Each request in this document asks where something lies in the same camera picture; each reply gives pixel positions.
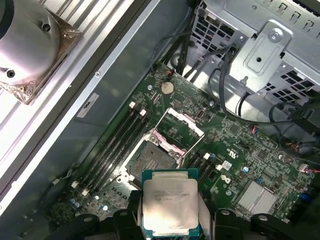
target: motherboard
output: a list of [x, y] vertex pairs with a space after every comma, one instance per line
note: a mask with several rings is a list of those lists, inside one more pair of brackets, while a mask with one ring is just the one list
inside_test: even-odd
[[250, 219], [268, 213], [288, 222], [313, 173], [277, 150], [253, 126], [235, 122], [218, 101], [167, 66], [149, 73], [78, 168], [47, 217], [57, 226], [89, 213], [101, 220], [126, 208], [143, 170], [197, 168], [199, 191], [218, 208]]

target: black dimm slot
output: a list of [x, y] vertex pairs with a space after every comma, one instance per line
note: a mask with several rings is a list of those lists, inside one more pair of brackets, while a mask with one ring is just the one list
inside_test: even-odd
[[202, 175], [202, 173], [204, 172], [206, 166], [208, 166], [207, 161], [206, 161], [204, 158], [202, 159], [201, 162], [202, 162], [202, 164], [201, 164], [200, 167], [198, 168], [198, 174], [199, 174], [199, 176]]
[[189, 161], [186, 162], [186, 164], [184, 164], [183, 168], [184, 169], [189, 169], [192, 164], [196, 163], [199, 160], [199, 156], [194, 156], [192, 159], [190, 159]]
[[204, 170], [202, 176], [200, 176], [199, 178], [199, 185], [201, 185], [203, 183], [204, 180], [206, 180], [209, 175], [212, 173], [213, 168], [211, 167], [211, 165], [209, 164], [206, 169]]
[[94, 167], [94, 169], [90, 173], [90, 177], [88, 177], [88, 180], [86, 182], [87, 187], [96, 179], [95, 175], [97, 175], [100, 172], [100, 169], [102, 166], [108, 163], [107, 157], [110, 155], [110, 153], [113, 151], [113, 149], [117, 146], [119, 141], [123, 138], [124, 134], [132, 126], [132, 124], [135, 122], [135, 120], [138, 117], [138, 112], [134, 111], [124, 122], [124, 124], [121, 126], [121, 128], [116, 132], [115, 136], [111, 139], [111, 142], [108, 143], [107, 151], [104, 152], [103, 156], [101, 157], [101, 161]]
[[126, 153], [129, 151], [130, 146], [132, 145], [132, 142], [135, 139], [139, 139], [139, 137], [142, 136], [142, 130], [146, 127], [146, 122], [141, 122], [142, 124], [137, 128], [137, 130], [131, 135], [130, 139], [125, 143], [124, 148], [122, 151], [116, 156], [115, 162], [112, 164], [112, 167], [107, 170], [106, 174], [103, 176], [102, 181], [100, 182], [99, 186], [97, 187], [98, 191], [103, 189], [103, 186], [105, 185], [105, 181], [108, 179], [108, 177], [115, 171], [116, 167], [119, 165], [121, 160], [124, 158]]
[[108, 145], [110, 145], [113, 140], [116, 138], [117, 134], [120, 132], [123, 126], [127, 124], [127, 122], [131, 119], [132, 116], [130, 116], [133, 112], [131, 109], [126, 113], [126, 115], [121, 119], [121, 122], [114, 128], [114, 131], [111, 133], [109, 138], [106, 140], [104, 147], [102, 147], [98, 153], [95, 155], [94, 159], [90, 163], [90, 165], [87, 167], [87, 174], [84, 176], [84, 178], [81, 180], [82, 183], [85, 183], [88, 178], [91, 177], [92, 173], [95, 171], [95, 167], [98, 166], [98, 161], [100, 160], [100, 163], [103, 162], [103, 156], [106, 154], [106, 152], [110, 149], [108, 148]]
[[199, 169], [202, 163], [203, 163], [202, 158], [199, 157], [199, 159], [194, 163], [193, 168]]
[[124, 134], [120, 136], [120, 139], [117, 141], [116, 145], [114, 146], [115, 149], [110, 147], [111, 151], [108, 151], [108, 155], [104, 158], [105, 160], [103, 161], [103, 164], [99, 169], [97, 169], [97, 174], [92, 178], [90, 183], [88, 185], [97, 185], [99, 183], [100, 178], [104, 174], [104, 171], [108, 169], [110, 164], [112, 163], [114, 157], [114, 154], [117, 154], [118, 151], [123, 147], [124, 143], [127, 141], [128, 136], [130, 136], [132, 129], [135, 130], [136, 127], [139, 125], [141, 119], [139, 118], [139, 115], [135, 117], [135, 119], [130, 123], [130, 126], [124, 131]]

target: wire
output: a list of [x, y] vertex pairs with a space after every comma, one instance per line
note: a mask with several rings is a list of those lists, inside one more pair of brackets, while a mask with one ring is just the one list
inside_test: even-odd
[[[196, 15], [194, 14], [193, 11], [190, 12], [190, 19], [188, 21], [187, 26], [185, 27], [185, 31], [191, 31], [192, 27], [194, 25], [196, 19]], [[178, 64], [176, 67], [176, 72], [180, 75], [184, 73], [184, 69], [186, 67], [187, 63], [187, 56], [188, 56], [188, 49], [189, 49], [189, 39], [190, 39], [191, 33], [185, 35], [183, 41], [182, 41], [182, 46], [181, 46], [181, 51], [178, 59]]]
[[37, 207], [38, 209], [42, 209], [44, 208], [44, 204], [45, 204], [45, 201], [47, 199], [47, 196], [49, 194], [49, 192], [51, 191], [51, 189], [57, 185], [61, 180], [63, 179], [68, 179], [70, 178], [71, 174], [72, 174], [73, 170], [72, 169], [69, 169], [66, 173], [65, 176], [61, 176], [61, 177], [58, 177], [56, 178], [55, 180], [53, 180], [52, 182], [50, 182], [50, 184], [46, 187], [46, 189], [44, 190], [44, 192], [42, 193], [41, 197], [39, 198], [39, 201], [37, 203]]
[[247, 99], [247, 97], [249, 97], [251, 94], [246, 92], [242, 97], [241, 99], [239, 100], [239, 103], [238, 103], [238, 116], [241, 117], [241, 110], [242, 110], [242, 105], [244, 104], [245, 100]]
[[252, 125], [259, 125], [259, 126], [269, 126], [269, 125], [280, 125], [280, 124], [292, 124], [292, 121], [275, 121], [275, 122], [260, 122], [260, 121], [252, 121], [243, 119], [239, 116], [236, 116], [232, 113], [230, 113], [226, 108], [226, 102], [225, 102], [225, 79], [226, 75], [228, 74], [229, 68], [230, 68], [230, 62], [232, 57], [234, 56], [235, 51], [229, 50], [225, 54], [224, 62], [222, 64], [220, 78], [219, 78], [219, 96], [220, 96], [220, 104], [221, 108], [227, 117], [234, 121], [238, 121], [245, 124], [252, 124]]
[[212, 97], [214, 97], [215, 96], [215, 94], [214, 94], [214, 90], [213, 90], [213, 88], [212, 88], [212, 85], [211, 85], [211, 80], [213, 79], [213, 77], [215, 76], [215, 74], [216, 74], [216, 72], [217, 71], [221, 71], [221, 69], [220, 68], [215, 68], [213, 71], [212, 71], [212, 73], [210, 74], [210, 76], [209, 76], [209, 78], [208, 78], [208, 89], [209, 89], [209, 91], [210, 91], [210, 93], [212, 94]]
[[215, 50], [215, 51], [211, 51], [208, 52], [204, 55], [202, 55], [201, 57], [203, 58], [203, 60], [198, 59], [195, 64], [191, 67], [191, 69], [183, 76], [185, 79], [187, 79], [196, 69], [198, 69], [198, 67], [205, 62], [205, 60], [210, 57], [210, 56], [215, 56], [215, 55], [219, 55], [219, 54], [224, 54], [225, 52], [227, 52], [230, 49], [230, 46]]
[[172, 38], [177, 38], [177, 37], [180, 37], [180, 36], [184, 36], [184, 35], [188, 35], [188, 34], [191, 34], [192, 31], [185, 31], [185, 32], [181, 32], [181, 33], [177, 33], [177, 34], [174, 34], [174, 35], [170, 35], [170, 36], [165, 36], [163, 38], [161, 38], [161, 40], [158, 42], [158, 44], [155, 46], [152, 54], [151, 54], [151, 64], [150, 64], [150, 70], [153, 74], [163, 74], [165, 73], [165, 71], [163, 72], [156, 72], [155, 69], [154, 69], [154, 62], [155, 62], [155, 58], [156, 58], [156, 54], [158, 52], [158, 49], [160, 48], [161, 44], [165, 41], [165, 40], [168, 40], [168, 39], [172, 39]]

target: white label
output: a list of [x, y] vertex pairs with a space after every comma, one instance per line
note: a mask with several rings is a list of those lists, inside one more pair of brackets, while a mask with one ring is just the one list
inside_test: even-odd
[[90, 108], [95, 104], [96, 100], [98, 99], [99, 95], [96, 93], [93, 93], [89, 100], [85, 103], [81, 111], [78, 113], [78, 118], [84, 118], [87, 113], [89, 112]]
[[230, 170], [231, 166], [232, 166], [232, 163], [230, 163], [230, 162], [228, 162], [228, 161], [224, 161], [224, 162], [222, 163], [222, 167], [223, 167], [225, 170], [227, 170], [227, 171]]

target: integrated circuit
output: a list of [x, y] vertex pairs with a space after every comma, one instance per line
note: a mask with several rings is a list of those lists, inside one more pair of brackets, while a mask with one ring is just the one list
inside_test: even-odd
[[129, 172], [141, 181], [143, 170], [172, 169], [176, 161], [156, 145], [148, 142]]
[[238, 127], [237, 125], [235, 125], [235, 124], [233, 124], [233, 125], [229, 128], [229, 131], [230, 131], [231, 133], [233, 133], [234, 135], [237, 134], [238, 130], [239, 130], [239, 127]]
[[264, 150], [261, 150], [257, 155], [257, 157], [260, 158], [261, 160], [265, 159], [267, 156], [268, 156], [268, 153]]

